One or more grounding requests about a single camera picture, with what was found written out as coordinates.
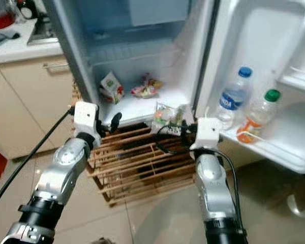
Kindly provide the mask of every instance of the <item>refrigerator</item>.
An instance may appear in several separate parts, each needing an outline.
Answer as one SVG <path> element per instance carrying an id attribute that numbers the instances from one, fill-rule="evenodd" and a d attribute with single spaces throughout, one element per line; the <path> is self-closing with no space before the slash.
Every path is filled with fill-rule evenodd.
<path id="1" fill-rule="evenodd" d="M 151 120 L 156 102 L 189 104 L 196 118 L 216 116 L 226 82 L 253 70 L 251 98 L 282 93 L 280 111 L 255 143 L 242 146 L 305 173 L 305 0 L 46 0 L 84 100 L 108 125 Z M 125 90 L 114 105 L 99 93 L 113 71 Z M 130 94 L 143 73 L 162 81 L 156 97 Z M 237 142 L 237 121 L 221 134 Z"/>

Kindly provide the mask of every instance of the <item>plastic water bottle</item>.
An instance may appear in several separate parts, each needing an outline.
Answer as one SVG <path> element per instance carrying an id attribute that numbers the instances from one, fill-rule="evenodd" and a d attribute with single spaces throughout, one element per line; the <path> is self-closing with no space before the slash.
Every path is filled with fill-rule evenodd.
<path id="1" fill-rule="evenodd" d="M 280 96 L 279 91 L 271 89 L 268 90 L 264 98 L 251 104 L 244 125 L 237 130 L 237 138 L 239 141 L 251 143 L 256 140 L 252 135 L 260 136 L 263 127 L 277 114 L 278 99 Z"/>
<path id="2" fill-rule="evenodd" d="M 231 128 L 237 110 L 246 101 L 250 91 L 250 79 L 252 70 L 241 67 L 236 80 L 229 82 L 224 89 L 218 106 L 218 119 L 223 124 L 223 130 Z"/>

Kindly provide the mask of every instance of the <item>cabinet door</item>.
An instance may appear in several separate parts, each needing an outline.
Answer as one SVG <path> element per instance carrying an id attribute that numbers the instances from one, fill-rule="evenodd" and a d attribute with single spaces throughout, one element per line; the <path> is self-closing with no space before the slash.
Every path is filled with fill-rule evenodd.
<path id="1" fill-rule="evenodd" d="M 73 77 L 64 56 L 1 64 L 0 71 L 43 131 L 48 132 L 68 109 Z M 55 147 L 72 135 L 71 127 L 67 117 L 52 133 L 49 139 Z"/>
<path id="2" fill-rule="evenodd" d="M 30 153 L 44 136 L 31 114 L 0 73 L 0 152 L 8 159 Z M 39 151 L 54 148 L 46 141 Z"/>

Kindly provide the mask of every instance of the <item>plastic bag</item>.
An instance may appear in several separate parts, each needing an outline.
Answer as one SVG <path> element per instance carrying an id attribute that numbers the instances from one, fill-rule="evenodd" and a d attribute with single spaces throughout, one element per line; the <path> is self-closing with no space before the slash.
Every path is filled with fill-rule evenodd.
<path id="1" fill-rule="evenodd" d="M 186 110 L 187 105 L 180 105 L 177 108 L 172 108 L 165 104 L 157 103 L 150 133 L 157 134 L 157 132 L 166 125 L 180 126 Z M 179 136 L 180 127 L 165 128 L 160 133 Z"/>
<path id="2" fill-rule="evenodd" d="M 163 86 L 159 80 L 153 79 L 150 73 L 145 73 L 142 76 L 143 85 L 136 86 L 131 89 L 131 94 L 138 98 L 151 98 L 158 93 L 158 89 Z"/>

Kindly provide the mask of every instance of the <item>black cable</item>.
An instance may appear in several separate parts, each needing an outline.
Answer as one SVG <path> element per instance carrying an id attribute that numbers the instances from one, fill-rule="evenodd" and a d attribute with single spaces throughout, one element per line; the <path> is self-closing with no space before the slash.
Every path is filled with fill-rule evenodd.
<path id="1" fill-rule="evenodd" d="M 197 130 L 197 127 L 196 125 L 190 125 L 190 126 L 177 126 L 177 125 L 166 125 L 166 126 L 163 126 L 161 127 L 158 132 L 157 132 L 157 135 L 160 135 L 160 132 L 166 128 L 166 127 L 176 127 L 176 128 L 181 128 L 181 129 L 185 129 L 185 131 L 189 130 L 189 131 L 194 131 L 196 132 Z M 162 150 L 163 152 L 165 153 L 170 153 L 170 154 L 182 154 L 182 153 L 185 153 L 185 152 L 189 152 L 190 149 L 186 149 L 186 150 L 181 150 L 181 151 L 172 151 L 172 150 L 169 150 L 168 148 L 166 148 L 163 144 L 161 144 L 160 142 L 156 142 L 156 146 Z M 238 221 L 238 224 L 239 224 L 239 227 L 242 229 L 242 231 L 245 231 L 244 227 L 243 227 L 243 223 L 242 223 L 242 217 L 241 217 L 241 212 L 240 212 L 240 202 L 239 202 L 239 194 L 238 194 L 238 183 L 237 183 L 237 177 L 236 177 L 236 171 L 235 171 L 235 168 L 234 168 L 234 165 L 233 165 L 233 162 L 230 160 L 230 158 L 224 154 L 223 152 L 217 150 L 217 149 L 212 149 L 212 148 L 208 148 L 206 149 L 208 151 L 213 151 L 215 153 L 218 153 L 219 155 L 223 156 L 230 168 L 231 168 L 231 171 L 233 173 L 233 181 L 234 181 L 234 193 L 235 193 L 235 210 L 236 210 L 236 217 L 237 217 L 237 221 Z"/>
<path id="2" fill-rule="evenodd" d="M 166 128 L 166 127 L 168 127 L 168 128 L 174 128 L 174 127 L 176 127 L 176 128 L 181 128 L 181 129 L 185 129 L 185 130 L 188 130 L 189 129 L 189 127 L 188 126 L 177 126 L 177 125 L 166 125 L 166 126 L 163 126 L 163 127 L 161 127 L 158 131 L 157 131 L 157 137 L 161 134 L 161 131 L 164 129 L 164 128 Z M 184 150 L 181 150 L 181 151 L 172 151 L 172 150 L 170 150 L 170 149 L 168 149 L 167 147 L 165 147 L 163 144 L 161 144 L 160 142 L 158 142 L 158 141 L 156 141 L 156 146 L 160 149 L 160 150 L 162 150 L 163 152 L 165 152 L 165 153 L 167 153 L 167 154 L 183 154 L 183 153 L 186 153 L 186 152 L 189 152 L 190 150 L 189 149 L 184 149 Z"/>
<path id="3" fill-rule="evenodd" d="M 42 144 L 46 141 L 46 139 L 52 134 L 52 132 L 56 129 L 56 127 L 68 116 L 68 114 L 74 113 L 74 107 L 71 107 L 56 123 L 53 125 L 51 130 L 43 137 L 43 139 L 34 147 L 34 149 L 30 152 L 27 158 L 17 167 L 17 169 L 12 173 L 6 183 L 0 189 L 0 199 L 2 195 L 5 193 L 6 189 L 10 185 L 10 183 L 14 180 L 19 171 L 24 167 L 24 165 L 31 159 L 31 157 L 36 153 L 36 151 L 42 146 Z"/>

